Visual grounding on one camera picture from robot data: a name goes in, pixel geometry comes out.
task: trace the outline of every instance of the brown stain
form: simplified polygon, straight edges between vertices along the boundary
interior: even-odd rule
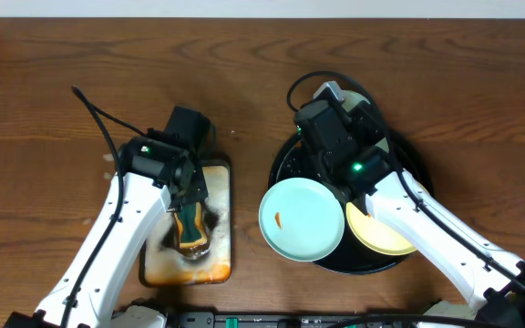
[[[279,229],[282,230],[283,227],[281,226],[281,215],[279,214],[279,212],[274,214],[274,220],[277,221],[277,225],[279,226]]]

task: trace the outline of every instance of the white wall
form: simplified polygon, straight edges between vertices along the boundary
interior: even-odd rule
[[[0,16],[525,18],[525,0],[0,0]]]

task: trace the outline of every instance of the cable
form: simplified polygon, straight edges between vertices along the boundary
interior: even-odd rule
[[[92,252],[90,253],[90,256],[88,257],[87,262],[82,267],[82,271],[80,271],[80,274],[78,275],[77,280],[74,282],[74,287],[72,287],[72,292],[70,292],[70,294],[67,297],[67,303],[66,303],[66,307],[64,308],[64,313],[62,314],[62,321],[60,322],[60,328],[67,327],[68,318],[70,317],[70,311],[72,311],[72,306],[74,304],[74,301],[76,300],[78,289],[80,288],[80,285],[84,281],[84,278],[87,275],[88,269],[90,269],[90,266],[92,265],[93,261],[95,260],[98,253],[100,252],[102,245],[105,243],[108,235],[113,230],[115,223],[117,223],[118,221],[121,208],[123,207],[124,190],[125,190],[125,182],[123,180],[123,171],[118,162],[117,149],[115,148],[115,144],[113,143],[113,140],[110,138],[110,135],[108,134],[107,128],[105,128],[105,125],[102,123],[102,121],[100,120],[100,117],[97,114],[97,112],[99,113],[104,113],[104,112],[102,112],[98,108],[95,109],[94,105],[88,102],[87,98],[84,96],[82,91],[80,91],[80,89],[78,89],[77,87],[72,86],[72,92],[74,93],[76,97],[78,97],[78,99],[80,99],[80,101],[82,101],[87,106],[88,111],[90,112],[90,115],[92,115],[92,118],[95,119],[95,122],[97,122],[98,128],[102,132],[102,135],[105,137],[108,147],[110,148],[110,153],[112,154],[113,159],[115,160],[115,170],[117,171],[118,200],[117,200],[117,207],[115,208],[115,213],[110,219],[110,222],[108,223],[108,226],[105,229],[105,232],[103,232],[102,236],[98,240],[97,246],[95,246],[94,250],[92,250]],[[106,113],[101,114],[101,115],[107,118],[110,117],[110,115]]]
[[[386,140],[386,143],[388,144],[388,149],[389,149],[388,157],[390,159],[390,164],[391,164],[393,170],[396,172],[396,174],[398,176],[398,179],[400,180],[400,183],[402,184],[402,188],[407,193],[407,196],[415,203],[417,208],[419,210],[422,210],[423,213],[425,213],[433,222],[435,222],[435,224],[437,224],[437,226],[440,229],[442,229],[444,232],[446,232],[451,238],[456,240],[463,247],[465,247],[468,251],[470,251],[475,256],[477,256],[479,259],[484,261],[485,264],[488,267],[490,267],[492,269],[495,269],[497,272],[502,274],[504,277],[508,278],[513,284],[515,284],[516,286],[518,286],[520,289],[522,289],[525,292],[525,285],[523,283],[521,283],[518,280],[518,278],[513,273],[508,271],[506,268],[501,266],[499,263],[495,262],[495,260],[493,260],[493,258],[491,256],[488,256],[485,253],[483,253],[482,251],[478,250],[475,246],[473,246],[471,243],[466,241],[463,237],[461,237],[456,232],[454,232],[452,229],[450,229],[449,226],[447,226],[445,224],[445,222],[443,222],[442,220],[437,218],[437,216],[435,216],[435,214],[433,212],[431,212],[426,206],[424,206],[422,201],[408,187],[408,184],[407,184],[404,176],[402,175],[402,172],[403,172],[402,165],[400,164],[400,162],[396,158],[396,153],[395,153],[395,150],[394,150],[392,139],[390,138],[390,132],[388,130],[388,125],[387,125],[386,121],[384,120],[384,116],[382,115],[382,111],[380,111],[380,108],[378,107],[376,101],[372,98],[372,96],[370,96],[370,94],[365,90],[365,88],[362,85],[360,85],[357,81],[355,81],[351,77],[348,77],[348,76],[346,76],[344,74],[337,73],[337,72],[332,72],[332,71],[316,71],[316,72],[311,72],[311,73],[305,74],[304,76],[299,77],[293,83],[291,88],[289,88],[289,91],[287,92],[287,106],[289,106],[289,108],[291,110],[297,112],[298,109],[296,109],[293,106],[293,104],[291,103],[291,95],[292,95],[294,89],[301,82],[305,81],[309,77],[316,77],[316,76],[323,76],[323,75],[341,78],[345,82],[347,82],[350,85],[352,85],[352,87],[354,87],[357,91],[359,91],[359,93],[362,94],[362,96],[364,96],[368,100],[370,105],[372,105],[372,107],[374,108],[376,113],[379,115],[380,119],[375,119],[366,110],[364,110],[364,114],[366,114],[369,118],[374,120],[375,123],[378,124],[380,126],[380,128],[383,130],[384,138]]]
[[[327,326],[327,328],[346,328],[355,324],[366,323],[440,323],[468,328],[503,328],[493,323],[482,323],[468,319],[421,314],[370,314],[335,323]]]
[[[115,123],[118,123],[118,124],[122,125],[122,126],[125,127],[125,128],[130,128],[131,130],[133,130],[133,131],[139,133],[141,136],[145,137],[145,133],[143,133],[143,131],[141,131],[140,129],[135,128],[135,127],[133,127],[132,125],[130,125],[129,123],[124,122],[124,121],[122,121],[122,120],[120,120],[120,119],[118,119],[118,118],[115,118],[115,117],[113,117],[113,116],[110,116],[110,114],[107,114],[106,112],[104,112],[103,110],[101,110],[100,108],[96,107],[94,104],[92,104],[92,103],[90,103],[90,102],[88,102],[88,104],[89,104],[89,105],[90,105],[90,106],[91,106],[91,107],[92,107],[92,108],[93,108],[98,114],[104,116],[105,118],[110,119],[111,121],[113,121],[113,122],[115,122]]]

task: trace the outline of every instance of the wood grain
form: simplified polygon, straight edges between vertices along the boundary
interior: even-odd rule
[[[51,290],[106,197],[108,149],[73,84],[142,128],[162,128],[175,104],[198,109],[232,159],[232,277],[151,290],[135,268],[119,305],[157,296],[227,312],[353,313],[462,302],[418,254],[357,277],[265,244],[259,202],[295,132],[285,94],[317,69],[363,83],[422,151],[440,201],[525,259],[525,21],[0,19],[0,326]],[[117,142],[132,136],[109,128]]]

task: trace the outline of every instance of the tray with black rim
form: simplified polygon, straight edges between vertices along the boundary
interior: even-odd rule
[[[408,140],[392,129],[390,129],[390,138],[402,165],[429,191],[431,196],[434,196],[427,167],[417,150],[410,145]],[[271,167],[269,189],[275,183],[289,178],[307,178],[318,181],[306,149],[301,146],[300,141],[301,135],[296,133],[284,143],[278,152]],[[344,236],[339,245],[329,255],[314,263],[333,272],[369,274],[390,269],[407,257],[408,255],[390,256],[372,251],[357,239],[346,221]]]

